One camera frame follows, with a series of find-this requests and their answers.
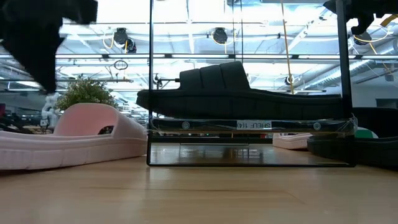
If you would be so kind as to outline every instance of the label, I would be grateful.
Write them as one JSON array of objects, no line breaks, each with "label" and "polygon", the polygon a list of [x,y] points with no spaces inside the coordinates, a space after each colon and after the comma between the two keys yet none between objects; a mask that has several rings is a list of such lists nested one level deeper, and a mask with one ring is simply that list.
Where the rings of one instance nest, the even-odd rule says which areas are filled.
[{"label": "label", "polygon": [[271,130],[271,121],[241,120],[236,122],[237,130]]}]

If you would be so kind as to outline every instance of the wooden surface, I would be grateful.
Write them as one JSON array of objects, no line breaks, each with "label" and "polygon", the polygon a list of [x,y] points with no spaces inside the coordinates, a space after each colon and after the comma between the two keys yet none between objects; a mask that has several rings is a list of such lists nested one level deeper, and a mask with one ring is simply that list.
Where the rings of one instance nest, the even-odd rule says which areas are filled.
[{"label": "wooden surface", "polygon": [[1,224],[396,224],[397,200],[397,173],[369,167],[149,168],[140,157],[0,172]]}]

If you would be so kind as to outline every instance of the ceiling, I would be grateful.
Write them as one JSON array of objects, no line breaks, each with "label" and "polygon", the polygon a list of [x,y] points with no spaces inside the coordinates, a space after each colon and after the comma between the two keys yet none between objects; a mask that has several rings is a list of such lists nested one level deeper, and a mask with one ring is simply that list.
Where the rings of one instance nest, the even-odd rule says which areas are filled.
[{"label": "ceiling", "polygon": [[[159,78],[178,78],[179,72],[213,64],[242,60],[253,88],[277,90],[288,88],[285,78],[289,74],[285,59],[284,26],[280,4],[262,4],[260,0],[243,1],[245,4],[226,4],[224,0],[163,0],[154,4],[154,74]],[[287,45],[291,55],[329,55],[328,60],[291,60],[290,71],[296,78],[296,88],[313,82],[329,70],[339,66],[338,29],[336,16],[322,6],[322,1],[284,5]],[[108,87],[118,98],[129,102],[132,110],[142,111],[135,105],[136,92],[148,88],[149,53],[149,1],[148,0],[98,0],[98,21],[90,26],[79,26],[65,20],[60,33],[67,37],[58,50],[57,76],[59,80],[84,75],[85,77],[110,80],[125,77],[131,82],[108,82]],[[383,44],[390,44],[398,35],[394,21],[390,27],[380,27],[383,19],[376,19],[368,32],[376,51]],[[348,22],[348,28],[356,20]],[[124,58],[128,68],[117,70],[113,65],[117,55],[103,58],[103,54],[118,54],[127,57],[124,50],[115,44],[110,47],[112,34],[117,28],[126,28],[137,46],[137,54]],[[223,27],[228,35],[227,46],[212,39],[216,27]],[[368,45],[356,45],[349,40],[352,55],[374,55]],[[228,59],[225,55],[240,56]],[[13,59],[1,59],[0,77],[28,80]],[[353,83],[377,74],[384,66],[379,63],[353,78]],[[35,88],[35,83],[11,83],[13,88]],[[324,85],[319,82],[316,89],[325,89],[338,82]],[[358,85],[391,85],[385,78],[373,78]],[[65,88],[66,83],[59,83]],[[178,83],[169,82],[163,89],[178,88]]]}]

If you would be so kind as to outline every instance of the black metal frame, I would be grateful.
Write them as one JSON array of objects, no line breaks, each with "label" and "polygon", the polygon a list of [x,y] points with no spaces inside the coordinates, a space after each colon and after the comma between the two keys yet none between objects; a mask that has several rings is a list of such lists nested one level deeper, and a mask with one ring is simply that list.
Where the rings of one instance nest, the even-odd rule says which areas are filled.
[{"label": "black metal frame", "polygon": [[[346,26],[346,16],[345,16],[345,1],[346,0],[336,0],[337,16],[338,16],[338,38],[339,38],[339,48],[340,48],[340,67],[341,67],[341,88],[343,97],[343,111],[344,118],[349,120],[352,117],[353,105],[351,96],[351,77],[349,73],[349,57],[348,57],[348,37],[347,37],[347,26]],[[176,138],[165,140],[165,138],[153,137],[152,133],[152,102],[150,96],[153,90],[153,61],[154,61],[154,18],[153,18],[154,0],[150,0],[150,20],[149,20],[149,122],[148,122],[148,143],[147,143],[147,165],[148,166],[192,166],[192,167],[354,167],[356,165],[354,153],[350,161],[346,161],[347,164],[151,164],[151,147],[153,142],[178,142],[178,143],[190,143],[194,139],[188,138],[182,140],[182,138]],[[204,143],[217,144],[217,143],[250,143],[250,139],[232,140],[224,142],[224,140],[211,140],[207,139]]]}]

